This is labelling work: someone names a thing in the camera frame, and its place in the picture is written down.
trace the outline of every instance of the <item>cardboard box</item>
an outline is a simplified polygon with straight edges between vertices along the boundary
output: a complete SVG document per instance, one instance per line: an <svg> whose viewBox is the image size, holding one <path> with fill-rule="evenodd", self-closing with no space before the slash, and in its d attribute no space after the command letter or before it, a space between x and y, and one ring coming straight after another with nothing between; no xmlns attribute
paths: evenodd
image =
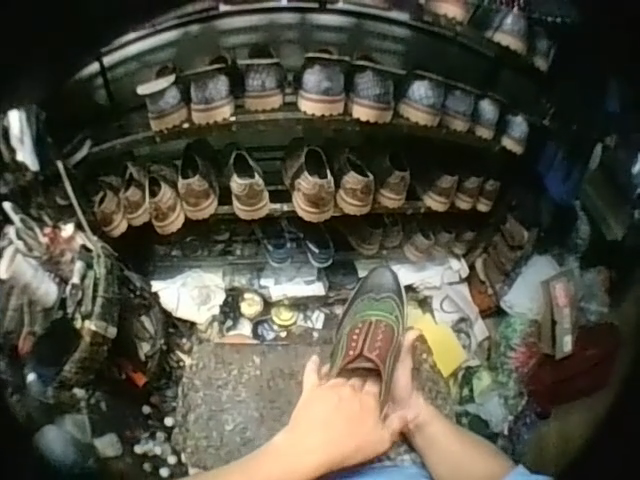
<svg viewBox="0 0 640 480"><path fill-rule="evenodd" d="M563 270L541 284L545 311L540 319L540 347L556 359L571 355L576 336L576 288L573 269Z"/></svg>

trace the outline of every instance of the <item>white container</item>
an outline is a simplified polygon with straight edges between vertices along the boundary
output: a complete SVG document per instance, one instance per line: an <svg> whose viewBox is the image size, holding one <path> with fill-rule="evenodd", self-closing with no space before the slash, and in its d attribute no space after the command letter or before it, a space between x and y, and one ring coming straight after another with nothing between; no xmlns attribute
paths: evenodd
<svg viewBox="0 0 640 480"><path fill-rule="evenodd" d="M53 307L58 300L58 285L38 262L22 255L15 245L9 245L2 254L0 279L24 288L29 298L43 308Z"/></svg>

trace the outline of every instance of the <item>hand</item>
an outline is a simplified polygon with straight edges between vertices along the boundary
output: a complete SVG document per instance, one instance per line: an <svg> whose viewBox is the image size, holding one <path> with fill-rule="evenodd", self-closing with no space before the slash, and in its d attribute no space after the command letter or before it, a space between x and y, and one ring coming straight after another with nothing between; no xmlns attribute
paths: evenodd
<svg viewBox="0 0 640 480"><path fill-rule="evenodd" d="M302 395L281 432L293 455L313 456L321 476L385 453L404 428L404 415L380 415L376 380L323 382L320 361L312 357L304 371Z"/></svg>

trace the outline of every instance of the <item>green and red shoe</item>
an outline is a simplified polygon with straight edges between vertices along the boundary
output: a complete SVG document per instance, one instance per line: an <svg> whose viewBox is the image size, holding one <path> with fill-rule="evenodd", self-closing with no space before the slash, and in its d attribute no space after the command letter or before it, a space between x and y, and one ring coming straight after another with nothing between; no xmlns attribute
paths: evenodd
<svg viewBox="0 0 640 480"><path fill-rule="evenodd" d="M331 351L331 377L379 375L382 408L402 346L406 306L396 273L386 266L374 268L349 298Z"/></svg>

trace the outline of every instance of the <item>blue denim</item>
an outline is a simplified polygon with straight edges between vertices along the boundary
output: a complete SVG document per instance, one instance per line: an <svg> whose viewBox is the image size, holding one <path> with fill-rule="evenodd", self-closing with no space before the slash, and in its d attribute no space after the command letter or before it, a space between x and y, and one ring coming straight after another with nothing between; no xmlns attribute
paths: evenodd
<svg viewBox="0 0 640 480"><path fill-rule="evenodd" d="M432 480L431 475L417 465L367 465L329 476L331 480ZM551 477L530 473L522 465L516 467L504 480L550 480Z"/></svg>

